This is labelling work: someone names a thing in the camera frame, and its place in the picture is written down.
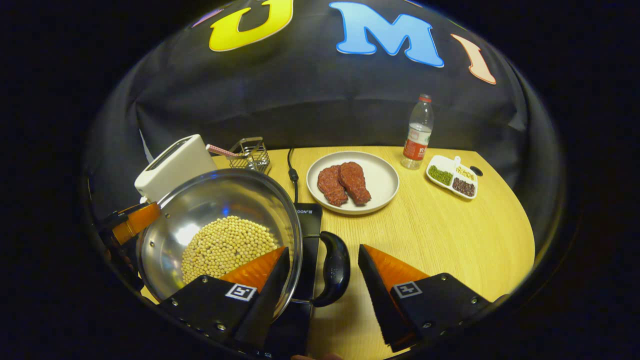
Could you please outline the white round plate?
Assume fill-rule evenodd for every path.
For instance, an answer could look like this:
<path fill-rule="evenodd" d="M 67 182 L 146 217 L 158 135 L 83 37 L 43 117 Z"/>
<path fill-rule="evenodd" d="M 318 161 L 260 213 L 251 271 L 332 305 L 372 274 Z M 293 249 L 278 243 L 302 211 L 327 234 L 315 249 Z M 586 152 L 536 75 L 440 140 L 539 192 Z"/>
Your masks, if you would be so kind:
<path fill-rule="evenodd" d="M 357 205 L 352 198 L 341 206 L 334 206 L 318 188 L 320 171 L 345 162 L 355 162 L 363 169 L 366 189 L 372 198 L 364 205 Z M 340 151 L 329 153 L 311 164 L 306 174 L 306 186 L 311 196 L 328 210 L 343 215 L 367 215 L 386 207 L 398 193 L 400 178 L 393 166 L 383 158 L 368 152 Z"/>

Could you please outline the pink striped straw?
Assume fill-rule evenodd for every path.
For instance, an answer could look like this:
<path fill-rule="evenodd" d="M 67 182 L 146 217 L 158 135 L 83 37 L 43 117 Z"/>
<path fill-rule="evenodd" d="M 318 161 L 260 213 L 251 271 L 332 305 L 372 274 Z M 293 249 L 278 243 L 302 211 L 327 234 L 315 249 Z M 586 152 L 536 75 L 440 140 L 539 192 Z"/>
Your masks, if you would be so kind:
<path fill-rule="evenodd" d="M 239 158 L 239 157 L 243 156 L 242 153 L 234 153 L 234 152 L 231 152 L 231 151 L 226 150 L 224 148 L 221 148 L 219 146 L 214 146 L 214 145 L 210 145 L 210 144 L 207 144 L 205 146 L 205 149 L 210 153 L 213 153 L 213 154 L 216 154 L 216 155 L 221 155 L 221 156 L 224 156 L 224 157 Z"/>

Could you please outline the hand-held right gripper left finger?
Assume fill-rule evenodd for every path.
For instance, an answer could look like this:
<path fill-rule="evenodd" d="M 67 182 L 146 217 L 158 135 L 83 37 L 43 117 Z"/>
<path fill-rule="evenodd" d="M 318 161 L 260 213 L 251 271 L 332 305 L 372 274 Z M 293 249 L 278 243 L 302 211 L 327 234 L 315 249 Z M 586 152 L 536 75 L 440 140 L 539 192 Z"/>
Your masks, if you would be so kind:
<path fill-rule="evenodd" d="M 265 345 L 290 271 L 290 250 L 279 247 L 227 274 L 201 275 L 158 305 L 208 340 L 249 352 Z"/>

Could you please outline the clear water bottle red label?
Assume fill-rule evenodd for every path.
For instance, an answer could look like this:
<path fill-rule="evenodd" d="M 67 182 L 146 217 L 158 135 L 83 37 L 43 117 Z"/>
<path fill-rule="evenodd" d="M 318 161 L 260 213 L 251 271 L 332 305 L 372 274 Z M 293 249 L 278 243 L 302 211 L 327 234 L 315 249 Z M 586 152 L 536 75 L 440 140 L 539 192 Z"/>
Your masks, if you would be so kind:
<path fill-rule="evenodd" d="M 414 105 L 407 126 L 407 137 L 403 146 L 401 164 L 409 170 L 421 166 L 435 125 L 432 98 L 421 93 Z"/>

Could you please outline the black induction cooktop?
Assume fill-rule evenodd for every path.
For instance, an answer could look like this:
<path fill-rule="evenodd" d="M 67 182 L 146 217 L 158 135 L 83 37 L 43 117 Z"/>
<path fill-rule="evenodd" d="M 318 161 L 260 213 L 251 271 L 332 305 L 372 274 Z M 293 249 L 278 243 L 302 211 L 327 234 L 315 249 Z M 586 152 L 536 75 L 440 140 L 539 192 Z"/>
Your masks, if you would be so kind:
<path fill-rule="evenodd" d="M 317 203 L 295 205 L 301 224 L 302 262 L 301 273 L 292 300 L 270 326 L 260 360 L 290 360 L 307 354 L 311 320 L 314 307 L 307 303 L 316 296 L 316 267 L 320 240 L 317 235 L 322 227 L 322 207 Z"/>

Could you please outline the red raw meat piece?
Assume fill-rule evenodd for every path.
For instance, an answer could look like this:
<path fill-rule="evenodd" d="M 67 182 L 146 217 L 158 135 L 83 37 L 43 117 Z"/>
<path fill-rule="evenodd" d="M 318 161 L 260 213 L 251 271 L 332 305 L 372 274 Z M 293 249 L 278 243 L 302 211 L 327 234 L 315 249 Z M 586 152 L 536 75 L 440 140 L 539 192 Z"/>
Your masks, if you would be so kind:
<path fill-rule="evenodd" d="M 371 194 L 366 187 L 364 170 L 358 163 L 350 161 L 339 165 L 338 182 L 358 207 L 366 205 L 371 200 Z"/>
<path fill-rule="evenodd" d="M 327 203 L 334 207 L 341 207 L 349 201 L 345 187 L 339 182 L 339 165 L 322 169 L 318 173 L 317 187 L 324 195 Z"/>

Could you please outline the steel pot with black handle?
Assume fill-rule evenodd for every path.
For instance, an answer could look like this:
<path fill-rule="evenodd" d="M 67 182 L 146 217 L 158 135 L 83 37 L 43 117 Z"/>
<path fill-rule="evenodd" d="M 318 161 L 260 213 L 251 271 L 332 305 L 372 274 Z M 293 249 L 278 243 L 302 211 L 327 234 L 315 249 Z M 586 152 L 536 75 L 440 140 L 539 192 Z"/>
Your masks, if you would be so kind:
<path fill-rule="evenodd" d="M 281 316 L 297 287 L 303 259 L 302 226 L 297 208 L 273 178 L 253 170 L 215 170 L 194 177 L 163 196 L 161 214 L 139 235 L 137 258 L 141 278 L 157 301 L 173 296 L 185 283 L 182 255 L 195 233 L 206 224 L 230 215 L 262 224 L 275 236 L 278 247 L 289 250 L 289 271 L 275 307 Z M 310 235 L 327 248 L 325 287 L 309 303 L 316 308 L 339 300 L 350 282 L 350 256 L 345 242 L 327 231 Z"/>

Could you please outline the pile of yellow soybeans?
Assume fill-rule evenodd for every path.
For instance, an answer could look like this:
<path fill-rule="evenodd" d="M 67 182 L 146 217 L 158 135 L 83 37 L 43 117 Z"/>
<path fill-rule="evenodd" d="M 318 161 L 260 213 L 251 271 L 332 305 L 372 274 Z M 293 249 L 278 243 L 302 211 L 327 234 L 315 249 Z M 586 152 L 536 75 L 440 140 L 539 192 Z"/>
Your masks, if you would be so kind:
<path fill-rule="evenodd" d="M 201 275 L 220 279 L 278 247 L 270 229 L 260 223 L 235 215 L 215 219 L 198 230 L 184 249 L 183 282 Z"/>

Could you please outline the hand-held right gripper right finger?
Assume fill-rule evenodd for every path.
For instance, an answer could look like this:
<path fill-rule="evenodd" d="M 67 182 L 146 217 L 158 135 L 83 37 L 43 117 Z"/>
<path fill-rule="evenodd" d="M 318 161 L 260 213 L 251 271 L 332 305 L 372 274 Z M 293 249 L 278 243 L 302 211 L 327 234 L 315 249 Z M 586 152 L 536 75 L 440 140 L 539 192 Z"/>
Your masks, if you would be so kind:
<path fill-rule="evenodd" d="M 428 275 L 368 244 L 359 246 L 358 266 L 382 339 L 394 353 L 439 343 L 494 308 L 454 275 Z"/>

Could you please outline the white divided dish of beans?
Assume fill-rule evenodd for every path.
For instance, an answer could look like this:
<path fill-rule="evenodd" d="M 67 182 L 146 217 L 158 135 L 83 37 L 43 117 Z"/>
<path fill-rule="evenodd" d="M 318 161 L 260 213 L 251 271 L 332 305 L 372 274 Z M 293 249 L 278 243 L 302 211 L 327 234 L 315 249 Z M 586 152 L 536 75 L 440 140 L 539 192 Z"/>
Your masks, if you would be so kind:
<path fill-rule="evenodd" d="M 478 174 L 461 164 L 461 157 L 448 158 L 434 155 L 426 168 L 425 175 L 435 185 L 453 194 L 475 199 L 479 189 Z"/>

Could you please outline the white toaster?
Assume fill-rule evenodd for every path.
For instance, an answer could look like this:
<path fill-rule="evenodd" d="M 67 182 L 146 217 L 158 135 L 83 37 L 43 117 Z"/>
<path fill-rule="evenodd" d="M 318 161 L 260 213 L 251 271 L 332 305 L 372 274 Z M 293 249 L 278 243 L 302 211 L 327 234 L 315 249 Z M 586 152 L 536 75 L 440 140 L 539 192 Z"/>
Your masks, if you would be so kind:
<path fill-rule="evenodd" d="M 140 203 L 153 203 L 183 183 L 217 170 L 199 134 L 183 137 L 165 149 L 135 179 Z"/>

